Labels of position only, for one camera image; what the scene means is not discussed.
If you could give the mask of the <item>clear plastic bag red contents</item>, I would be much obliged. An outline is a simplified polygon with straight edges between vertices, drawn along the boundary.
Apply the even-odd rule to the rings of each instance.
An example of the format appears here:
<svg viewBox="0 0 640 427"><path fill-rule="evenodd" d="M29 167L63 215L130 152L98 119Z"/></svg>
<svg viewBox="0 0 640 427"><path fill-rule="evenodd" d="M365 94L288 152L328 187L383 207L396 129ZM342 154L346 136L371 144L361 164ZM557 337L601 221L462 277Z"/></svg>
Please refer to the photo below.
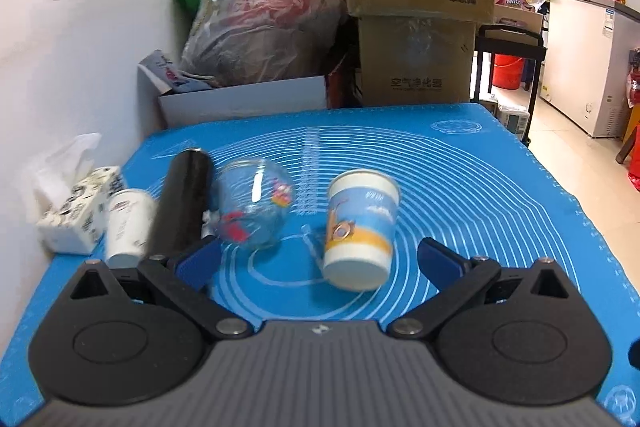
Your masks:
<svg viewBox="0 0 640 427"><path fill-rule="evenodd" d="M346 0L201 0L180 69L217 87L325 74Z"/></svg>

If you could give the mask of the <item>small white paper cup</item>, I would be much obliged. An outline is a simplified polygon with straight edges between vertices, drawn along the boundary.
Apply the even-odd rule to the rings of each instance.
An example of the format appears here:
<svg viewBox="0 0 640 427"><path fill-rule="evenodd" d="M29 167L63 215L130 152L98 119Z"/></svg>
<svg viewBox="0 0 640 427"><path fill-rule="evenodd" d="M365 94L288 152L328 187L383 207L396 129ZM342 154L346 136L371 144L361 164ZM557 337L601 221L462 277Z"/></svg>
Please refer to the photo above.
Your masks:
<svg viewBox="0 0 640 427"><path fill-rule="evenodd" d="M146 254L146 240L156 213L147 191L128 188L108 201L104 262L110 269L135 268Z"/></svg>

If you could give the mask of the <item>red bucket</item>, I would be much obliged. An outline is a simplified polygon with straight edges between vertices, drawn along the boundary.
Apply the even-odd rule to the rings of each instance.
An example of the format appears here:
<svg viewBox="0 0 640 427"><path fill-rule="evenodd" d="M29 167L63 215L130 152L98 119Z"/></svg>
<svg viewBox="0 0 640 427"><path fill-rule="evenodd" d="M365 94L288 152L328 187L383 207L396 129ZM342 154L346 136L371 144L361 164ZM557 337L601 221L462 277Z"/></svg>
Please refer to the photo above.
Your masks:
<svg viewBox="0 0 640 427"><path fill-rule="evenodd" d="M506 90L518 90L521 86L525 60L506 54L496 54L492 84Z"/></svg>

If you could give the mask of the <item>white tissue box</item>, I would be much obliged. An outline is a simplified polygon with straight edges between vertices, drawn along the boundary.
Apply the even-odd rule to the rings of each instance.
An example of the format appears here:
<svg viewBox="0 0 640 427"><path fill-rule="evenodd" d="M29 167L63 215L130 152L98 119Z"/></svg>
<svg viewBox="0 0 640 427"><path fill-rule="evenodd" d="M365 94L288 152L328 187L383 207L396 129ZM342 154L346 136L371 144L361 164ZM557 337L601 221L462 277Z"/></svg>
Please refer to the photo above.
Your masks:
<svg viewBox="0 0 640 427"><path fill-rule="evenodd" d="M108 200L127 187L119 166L94 165L101 139L77 135L27 164L27 208L52 253L91 255L106 230Z"/></svg>

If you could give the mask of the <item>black cylindrical bottle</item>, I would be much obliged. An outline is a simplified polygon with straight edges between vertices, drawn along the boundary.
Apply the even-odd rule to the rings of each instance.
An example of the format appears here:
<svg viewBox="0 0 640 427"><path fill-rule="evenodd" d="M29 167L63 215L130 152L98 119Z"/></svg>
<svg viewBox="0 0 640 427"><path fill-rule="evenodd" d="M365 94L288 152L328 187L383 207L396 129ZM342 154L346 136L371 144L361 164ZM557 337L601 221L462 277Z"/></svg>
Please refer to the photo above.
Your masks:
<svg viewBox="0 0 640 427"><path fill-rule="evenodd" d="M146 257L173 258L198 243L203 216L209 210L213 170L212 158L199 148L174 157L146 240Z"/></svg>

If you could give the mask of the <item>white chest freezer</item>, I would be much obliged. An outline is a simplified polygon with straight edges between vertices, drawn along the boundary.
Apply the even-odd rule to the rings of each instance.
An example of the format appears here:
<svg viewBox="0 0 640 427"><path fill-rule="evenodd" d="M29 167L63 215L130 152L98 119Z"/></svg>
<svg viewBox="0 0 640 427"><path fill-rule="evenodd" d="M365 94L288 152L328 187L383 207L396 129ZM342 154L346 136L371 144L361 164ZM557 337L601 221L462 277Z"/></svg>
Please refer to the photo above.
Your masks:
<svg viewBox="0 0 640 427"><path fill-rule="evenodd" d="M630 113L626 77L639 12L614 0L549 1L540 97L591 138L618 138Z"/></svg>

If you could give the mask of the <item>blue orange paper cup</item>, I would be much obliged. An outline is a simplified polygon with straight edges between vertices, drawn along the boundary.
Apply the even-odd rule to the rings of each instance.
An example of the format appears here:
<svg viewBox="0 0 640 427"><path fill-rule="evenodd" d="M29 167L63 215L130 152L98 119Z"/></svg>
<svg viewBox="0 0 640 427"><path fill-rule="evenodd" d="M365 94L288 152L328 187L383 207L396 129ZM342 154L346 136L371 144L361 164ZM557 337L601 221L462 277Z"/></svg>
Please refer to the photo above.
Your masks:
<svg viewBox="0 0 640 427"><path fill-rule="evenodd" d="M387 174L345 171L328 188L322 275L345 291L375 291L390 276L400 190Z"/></svg>

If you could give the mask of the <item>blue silicone baking mat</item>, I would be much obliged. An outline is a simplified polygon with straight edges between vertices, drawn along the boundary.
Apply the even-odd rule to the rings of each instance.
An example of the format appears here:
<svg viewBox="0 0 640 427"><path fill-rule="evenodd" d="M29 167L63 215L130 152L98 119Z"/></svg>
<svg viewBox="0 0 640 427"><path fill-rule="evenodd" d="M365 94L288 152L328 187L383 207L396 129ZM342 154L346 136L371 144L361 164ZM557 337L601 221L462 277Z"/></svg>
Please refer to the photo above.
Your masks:
<svg viewBox="0 0 640 427"><path fill-rule="evenodd" d="M137 268L56 257L1 363L6 426L634 426L639 295L602 235L529 150L476 104L325 110L157 133L125 165L160 198L171 161L212 158L202 237L220 240L209 298L254 327L206 339L153 303ZM266 158L295 202L278 243L217 232L218 171ZM390 276L322 275L328 188L355 169L400 190ZM387 326L433 298L429 237L501 275L436 334Z"/></svg>

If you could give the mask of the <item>lower cardboard box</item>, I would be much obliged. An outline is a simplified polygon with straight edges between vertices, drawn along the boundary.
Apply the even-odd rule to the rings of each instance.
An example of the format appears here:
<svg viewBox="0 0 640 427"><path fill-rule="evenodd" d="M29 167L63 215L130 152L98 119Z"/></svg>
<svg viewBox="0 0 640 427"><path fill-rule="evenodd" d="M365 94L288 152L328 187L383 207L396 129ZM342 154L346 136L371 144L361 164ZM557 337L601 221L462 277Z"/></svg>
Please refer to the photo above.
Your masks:
<svg viewBox="0 0 640 427"><path fill-rule="evenodd" d="M476 26L440 18L358 20L365 106L466 103Z"/></svg>

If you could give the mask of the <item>clear glass jar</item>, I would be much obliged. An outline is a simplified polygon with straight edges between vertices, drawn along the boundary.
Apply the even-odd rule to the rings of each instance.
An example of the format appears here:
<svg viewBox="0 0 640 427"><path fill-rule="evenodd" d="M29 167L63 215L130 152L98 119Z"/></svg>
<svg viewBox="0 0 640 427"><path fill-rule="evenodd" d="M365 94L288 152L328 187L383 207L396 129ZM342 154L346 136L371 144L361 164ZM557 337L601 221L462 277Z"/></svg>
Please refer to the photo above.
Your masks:
<svg viewBox="0 0 640 427"><path fill-rule="evenodd" d="M256 251L279 242L295 202L292 176L266 158L237 159L217 174L217 232L235 246Z"/></svg>

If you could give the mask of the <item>white open cardboard box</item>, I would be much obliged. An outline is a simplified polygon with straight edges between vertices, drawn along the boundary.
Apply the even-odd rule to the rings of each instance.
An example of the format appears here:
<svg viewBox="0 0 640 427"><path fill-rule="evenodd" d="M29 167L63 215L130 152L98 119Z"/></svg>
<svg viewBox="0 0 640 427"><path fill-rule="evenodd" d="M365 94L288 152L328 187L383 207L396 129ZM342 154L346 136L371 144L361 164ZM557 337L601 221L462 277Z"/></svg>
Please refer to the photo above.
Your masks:
<svg viewBox="0 0 640 427"><path fill-rule="evenodd" d="M322 76L214 88L181 74L160 50L145 57L138 69L157 91L157 105L168 128L329 107Z"/></svg>

